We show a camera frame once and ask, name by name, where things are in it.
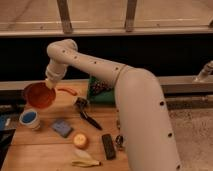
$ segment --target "dark background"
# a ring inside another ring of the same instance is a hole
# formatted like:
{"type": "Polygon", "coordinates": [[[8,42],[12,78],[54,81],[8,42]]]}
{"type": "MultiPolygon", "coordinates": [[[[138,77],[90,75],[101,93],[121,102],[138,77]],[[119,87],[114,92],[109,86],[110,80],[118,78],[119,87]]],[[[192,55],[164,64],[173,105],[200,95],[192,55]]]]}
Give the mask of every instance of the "dark background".
{"type": "MultiPolygon", "coordinates": [[[[42,80],[46,47],[66,37],[1,38],[0,81],[42,80]]],[[[79,52],[146,68],[156,76],[196,75],[213,60],[213,34],[73,37],[79,52]]],[[[66,79],[88,78],[69,67],[66,79]]]]}

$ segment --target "black object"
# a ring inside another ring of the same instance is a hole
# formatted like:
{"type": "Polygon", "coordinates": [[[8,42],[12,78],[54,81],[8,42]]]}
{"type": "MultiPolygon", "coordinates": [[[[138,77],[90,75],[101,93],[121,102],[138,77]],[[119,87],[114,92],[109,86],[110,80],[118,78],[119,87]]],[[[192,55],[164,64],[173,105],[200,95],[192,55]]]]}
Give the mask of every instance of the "black object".
{"type": "Polygon", "coordinates": [[[62,137],[66,138],[73,131],[73,128],[63,119],[57,119],[52,124],[53,130],[58,132],[62,137]]]}
{"type": "Polygon", "coordinates": [[[78,97],[77,101],[75,102],[75,105],[77,106],[77,109],[80,113],[80,116],[82,119],[86,120],[87,122],[89,122],[91,125],[93,125],[95,128],[102,130],[102,127],[100,126],[100,124],[93,119],[92,117],[90,117],[85,111],[84,108],[87,106],[87,100],[81,97],[78,97]]]}
{"type": "Polygon", "coordinates": [[[107,160],[112,160],[116,157],[115,148],[110,134],[102,135],[102,142],[104,145],[105,155],[107,160]]]}
{"type": "Polygon", "coordinates": [[[85,119],[87,122],[89,122],[91,125],[93,125],[95,128],[102,130],[102,127],[99,125],[98,122],[96,122],[96,120],[94,120],[93,118],[91,118],[90,116],[87,115],[87,113],[85,111],[80,111],[80,116],[82,119],[85,119]]]}

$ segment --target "table surface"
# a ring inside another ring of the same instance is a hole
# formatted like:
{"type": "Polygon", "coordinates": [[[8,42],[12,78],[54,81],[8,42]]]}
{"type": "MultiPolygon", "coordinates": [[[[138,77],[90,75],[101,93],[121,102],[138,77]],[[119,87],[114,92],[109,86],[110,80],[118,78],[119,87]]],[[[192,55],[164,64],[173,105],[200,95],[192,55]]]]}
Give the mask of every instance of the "table surface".
{"type": "MultiPolygon", "coordinates": [[[[86,97],[88,82],[60,83],[58,87],[72,88],[78,92],[79,97],[86,97]]],[[[110,133],[113,139],[119,134],[116,126],[116,108],[106,105],[90,105],[86,109],[88,114],[101,124],[103,130],[99,131],[80,118],[73,105],[76,98],[76,96],[67,92],[56,90],[54,103],[46,109],[38,110],[42,121],[40,131],[31,131],[19,124],[2,166],[2,171],[129,171],[125,152],[117,151],[116,159],[106,160],[101,141],[103,134],[110,133]],[[51,124],[57,118],[65,119],[74,128],[74,131],[67,138],[62,138],[51,128],[51,124]],[[71,165],[72,159],[75,158],[73,135],[77,132],[83,132],[88,136],[89,146],[86,151],[93,158],[101,161],[101,166],[85,169],[71,165]]]]}

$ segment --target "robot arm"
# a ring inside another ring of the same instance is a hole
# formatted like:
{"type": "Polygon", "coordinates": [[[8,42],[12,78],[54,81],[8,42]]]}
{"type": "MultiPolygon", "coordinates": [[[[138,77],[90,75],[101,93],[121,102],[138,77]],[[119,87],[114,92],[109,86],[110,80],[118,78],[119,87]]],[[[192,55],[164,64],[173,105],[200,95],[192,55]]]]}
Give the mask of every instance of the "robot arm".
{"type": "Polygon", "coordinates": [[[151,72],[78,53],[72,40],[51,43],[47,53],[48,87],[54,87],[70,65],[115,88],[121,131],[133,171],[181,170],[164,95],[151,72]]]}

